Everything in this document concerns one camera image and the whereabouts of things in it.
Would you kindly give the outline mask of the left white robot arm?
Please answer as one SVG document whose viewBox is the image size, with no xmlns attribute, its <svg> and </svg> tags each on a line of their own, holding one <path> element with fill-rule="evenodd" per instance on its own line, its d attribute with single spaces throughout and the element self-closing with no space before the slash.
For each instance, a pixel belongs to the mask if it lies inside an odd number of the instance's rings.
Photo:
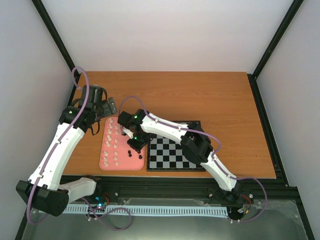
<svg viewBox="0 0 320 240">
<path fill-rule="evenodd" d="M 61 184 L 63 171 L 79 141 L 102 118 L 117 113 L 113 98 L 99 86 L 84 86 L 81 97 L 67 106 L 59 118 L 55 137 L 41 163 L 28 180 L 20 180 L 15 189 L 30 207 L 52 216 L 59 216 L 67 205 L 88 196 L 92 201 L 103 198 L 101 179 L 84 175 Z"/>
</svg>

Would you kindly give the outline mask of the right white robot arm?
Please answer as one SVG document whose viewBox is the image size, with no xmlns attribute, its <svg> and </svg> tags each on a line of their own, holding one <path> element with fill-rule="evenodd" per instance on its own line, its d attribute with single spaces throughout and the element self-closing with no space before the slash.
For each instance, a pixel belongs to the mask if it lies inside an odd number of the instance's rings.
<svg viewBox="0 0 320 240">
<path fill-rule="evenodd" d="M 151 135 L 158 135 L 179 144 L 182 155 L 191 163 L 202 166 L 217 182 L 219 190 L 216 198 L 228 203 L 236 203 L 242 185 L 219 160 L 211 145 L 209 135 L 198 123 L 181 124 L 162 119 L 148 111 L 138 109 L 130 114 L 122 111 L 117 119 L 124 135 L 129 137 L 127 144 L 139 152 L 151 141 Z"/>
</svg>

